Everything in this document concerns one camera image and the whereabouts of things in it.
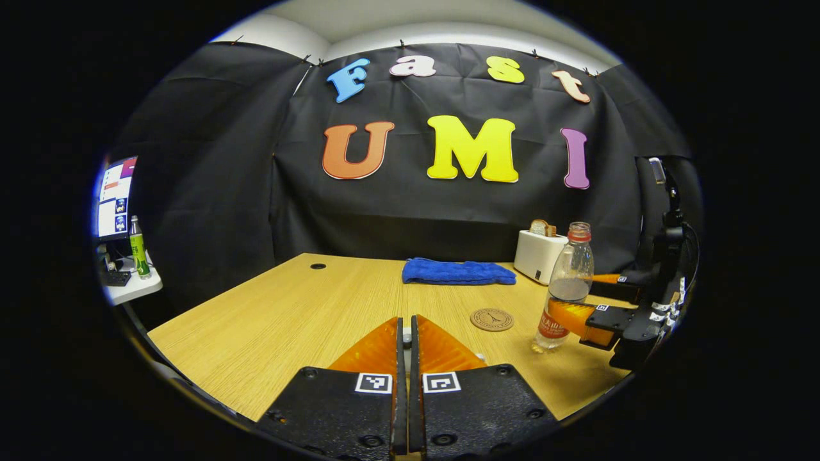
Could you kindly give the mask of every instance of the bottle label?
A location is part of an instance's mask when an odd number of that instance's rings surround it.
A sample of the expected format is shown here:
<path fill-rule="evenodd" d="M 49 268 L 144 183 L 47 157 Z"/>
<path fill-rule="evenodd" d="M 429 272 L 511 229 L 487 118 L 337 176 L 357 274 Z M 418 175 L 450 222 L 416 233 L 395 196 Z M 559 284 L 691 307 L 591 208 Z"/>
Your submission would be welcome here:
<path fill-rule="evenodd" d="M 538 332 L 544 338 L 563 338 L 569 335 L 569 330 L 550 317 L 546 310 L 541 313 L 541 321 L 538 322 Z"/>
<path fill-rule="evenodd" d="M 145 258 L 145 245 L 143 244 L 142 234 L 131 236 L 131 253 L 134 255 L 134 265 L 137 267 L 137 273 L 141 276 L 148 274 L 151 269 L 148 268 L 148 260 Z"/>

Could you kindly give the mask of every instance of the water bottle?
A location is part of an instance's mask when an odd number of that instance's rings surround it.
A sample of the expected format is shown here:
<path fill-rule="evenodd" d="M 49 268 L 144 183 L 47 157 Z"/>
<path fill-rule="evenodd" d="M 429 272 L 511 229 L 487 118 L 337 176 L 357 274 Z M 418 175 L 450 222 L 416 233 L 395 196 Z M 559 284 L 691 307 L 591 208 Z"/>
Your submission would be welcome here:
<path fill-rule="evenodd" d="M 151 277 L 151 268 L 148 267 L 148 259 L 145 257 L 145 243 L 143 243 L 143 231 L 139 228 L 137 217 L 131 217 L 131 230 L 129 232 L 131 240 L 131 253 L 134 255 L 134 265 L 137 267 L 139 278 L 147 279 Z"/>
<path fill-rule="evenodd" d="M 561 326 L 549 315 L 549 298 L 553 297 L 570 303 L 583 303 L 590 293 L 595 262 L 590 248 L 590 225 L 573 222 L 567 232 L 569 240 L 555 261 L 549 278 L 549 292 L 544 302 L 544 311 L 538 323 L 538 331 L 532 341 L 532 349 L 542 354 L 559 347 L 567 340 L 569 330 Z"/>

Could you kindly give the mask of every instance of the keyboard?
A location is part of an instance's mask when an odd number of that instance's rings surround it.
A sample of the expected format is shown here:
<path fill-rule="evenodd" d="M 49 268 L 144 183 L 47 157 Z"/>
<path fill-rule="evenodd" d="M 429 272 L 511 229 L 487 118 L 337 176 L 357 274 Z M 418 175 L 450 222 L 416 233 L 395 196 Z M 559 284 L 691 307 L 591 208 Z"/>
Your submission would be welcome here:
<path fill-rule="evenodd" d="M 131 278 L 130 272 L 103 272 L 102 282 L 107 286 L 126 286 Z"/>

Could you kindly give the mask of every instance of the letter m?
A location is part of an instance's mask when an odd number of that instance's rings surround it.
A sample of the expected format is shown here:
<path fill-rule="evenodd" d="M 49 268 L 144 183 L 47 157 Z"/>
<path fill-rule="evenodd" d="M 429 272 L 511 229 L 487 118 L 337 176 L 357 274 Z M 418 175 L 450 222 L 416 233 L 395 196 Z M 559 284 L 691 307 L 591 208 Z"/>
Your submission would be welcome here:
<path fill-rule="evenodd" d="M 427 168 L 429 177 L 451 180 L 458 176 L 458 169 L 453 166 L 455 155 L 464 175 L 472 178 L 486 156 L 482 178 L 498 182 L 518 181 L 518 172 L 513 168 L 511 139 L 515 124 L 511 121 L 490 118 L 474 139 L 455 116 L 433 116 L 427 124 L 435 129 L 435 159 L 433 166 Z"/>

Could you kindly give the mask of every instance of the monitor screen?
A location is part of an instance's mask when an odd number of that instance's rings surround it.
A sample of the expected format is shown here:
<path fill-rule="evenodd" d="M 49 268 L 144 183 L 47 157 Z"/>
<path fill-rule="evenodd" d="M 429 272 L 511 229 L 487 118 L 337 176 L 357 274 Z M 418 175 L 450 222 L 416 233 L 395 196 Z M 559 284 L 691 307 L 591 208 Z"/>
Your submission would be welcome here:
<path fill-rule="evenodd" d="M 97 237 L 100 241 L 128 236 L 128 194 L 137 157 L 118 160 L 106 168 L 98 185 Z"/>

